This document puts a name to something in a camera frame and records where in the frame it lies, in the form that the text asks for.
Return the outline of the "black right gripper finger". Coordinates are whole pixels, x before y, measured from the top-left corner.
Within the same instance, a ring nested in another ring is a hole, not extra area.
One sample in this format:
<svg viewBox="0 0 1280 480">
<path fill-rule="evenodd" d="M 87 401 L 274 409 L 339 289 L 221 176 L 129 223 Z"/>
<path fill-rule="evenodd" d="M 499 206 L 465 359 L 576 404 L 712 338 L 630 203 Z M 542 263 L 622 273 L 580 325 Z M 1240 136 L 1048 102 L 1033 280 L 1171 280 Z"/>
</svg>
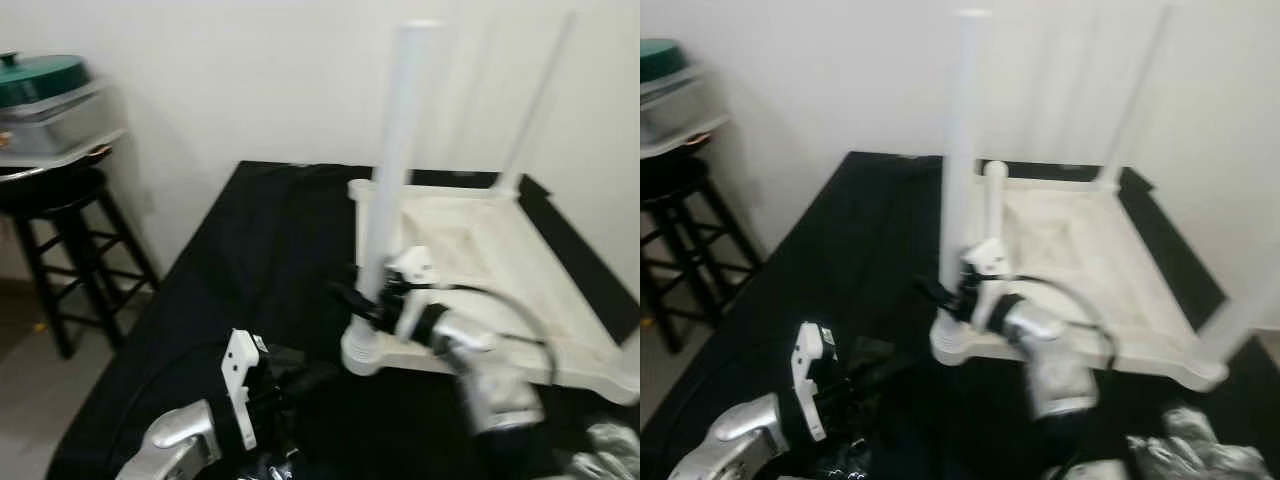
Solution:
<svg viewBox="0 0 1280 480">
<path fill-rule="evenodd" d="M 913 278 L 915 288 L 928 298 L 937 308 L 954 314 L 956 308 L 956 294 L 947 291 L 936 278 L 915 275 Z"/>
<path fill-rule="evenodd" d="M 352 285 L 342 282 L 329 282 L 328 292 L 338 302 L 340 302 L 351 315 L 360 319 L 376 317 L 376 303 L 366 298 Z"/>
</svg>

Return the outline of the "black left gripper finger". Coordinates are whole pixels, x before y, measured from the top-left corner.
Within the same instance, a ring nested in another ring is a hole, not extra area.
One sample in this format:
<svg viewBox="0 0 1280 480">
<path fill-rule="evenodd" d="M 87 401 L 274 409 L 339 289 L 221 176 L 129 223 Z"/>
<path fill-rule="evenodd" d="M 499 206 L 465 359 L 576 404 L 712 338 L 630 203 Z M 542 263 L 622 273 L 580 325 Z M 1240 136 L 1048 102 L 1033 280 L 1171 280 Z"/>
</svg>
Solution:
<svg viewBox="0 0 1280 480">
<path fill-rule="evenodd" d="M 270 351 L 270 375 L 282 390 L 312 390 L 340 376 L 340 366 L 310 358 L 300 349 L 276 346 Z"/>
<path fill-rule="evenodd" d="M 896 344 L 856 338 L 849 351 L 847 379 L 854 387 L 881 387 L 911 367 L 911 357 Z"/>
</svg>

